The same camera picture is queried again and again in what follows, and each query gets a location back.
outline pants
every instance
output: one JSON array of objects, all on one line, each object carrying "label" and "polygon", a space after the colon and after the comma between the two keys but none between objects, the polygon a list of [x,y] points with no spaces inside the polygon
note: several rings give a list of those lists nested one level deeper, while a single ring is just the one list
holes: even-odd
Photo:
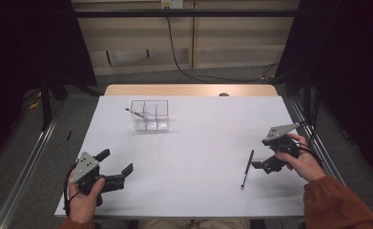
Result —
[{"label": "pants", "polygon": [[249,219],[140,219],[138,229],[249,229]]}]

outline metal bracket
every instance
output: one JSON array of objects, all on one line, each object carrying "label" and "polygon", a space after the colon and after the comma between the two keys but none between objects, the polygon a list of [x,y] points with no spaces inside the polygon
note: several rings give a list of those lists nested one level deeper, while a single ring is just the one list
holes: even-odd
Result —
[{"label": "metal bracket", "polygon": [[76,183],[97,166],[99,166],[99,161],[88,153],[83,152],[76,164],[76,169],[73,172],[73,178],[70,180],[70,183]]},{"label": "metal bracket", "polygon": [[272,127],[270,128],[269,133],[267,134],[266,138],[263,141],[269,142],[269,141],[281,138],[285,134],[297,129],[299,126],[300,126],[299,123],[294,123],[290,125]]}]

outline transparent plastic container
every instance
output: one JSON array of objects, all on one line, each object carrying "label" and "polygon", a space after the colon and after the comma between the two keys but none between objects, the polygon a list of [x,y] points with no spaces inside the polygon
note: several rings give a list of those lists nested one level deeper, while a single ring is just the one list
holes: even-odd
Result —
[{"label": "transparent plastic container", "polygon": [[129,111],[137,131],[168,131],[168,100],[133,100]]}]

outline black pen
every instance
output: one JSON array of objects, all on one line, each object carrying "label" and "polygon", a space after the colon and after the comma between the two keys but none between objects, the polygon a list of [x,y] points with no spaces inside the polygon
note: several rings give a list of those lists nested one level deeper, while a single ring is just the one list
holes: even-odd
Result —
[{"label": "black pen", "polygon": [[251,155],[249,156],[249,161],[248,161],[248,164],[246,165],[245,174],[243,175],[242,183],[240,184],[240,190],[243,190],[243,186],[245,185],[245,179],[246,179],[246,176],[248,175],[249,167],[251,167],[251,161],[252,161],[253,155],[254,155],[254,150],[252,150]]},{"label": "black pen", "polygon": [[126,108],[126,109],[124,109],[124,110],[126,110],[126,111],[130,112],[131,114],[134,114],[134,115],[137,115],[137,116],[139,116],[139,117],[142,117],[142,118],[144,118],[144,116],[143,116],[143,115],[141,115],[141,114],[139,114],[139,113],[137,113],[137,112],[135,112],[135,111],[132,111],[132,110],[130,110],[130,109],[128,109],[128,108]]}]

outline hand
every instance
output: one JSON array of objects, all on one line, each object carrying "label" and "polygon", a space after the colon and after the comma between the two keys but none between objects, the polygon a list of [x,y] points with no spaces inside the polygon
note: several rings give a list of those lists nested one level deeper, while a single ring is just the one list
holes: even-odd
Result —
[{"label": "hand", "polygon": [[77,223],[87,223],[87,222],[92,221],[94,211],[96,210],[97,196],[102,191],[104,185],[105,185],[105,178],[101,177],[93,185],[91,192],[86,196],[81,193],[78,194],[79,188],[78,186],[76,186],[75,183],[69,184],[69,195],[70,195],[70,200],[71,200],[71,203],[70,203],[71,221],[77,222]]},{"label": "hand", "polygon": [[[300,147],[307,148],[307,142],[303,136],[295,134],[287,135],[290,138],[297,140],[300,143]],[[300,156],[298,158],[294,158],[289,154],[281,152],[276,152],[276,157],[279,160],[287,162],[288,169],[292,170],[294,168],[294,170],[296,170],[296,172],[308,182],[326,176],[326,173],[323,171],[317,160],[315,160],[311,154],[303,150],[300,150]]]}]

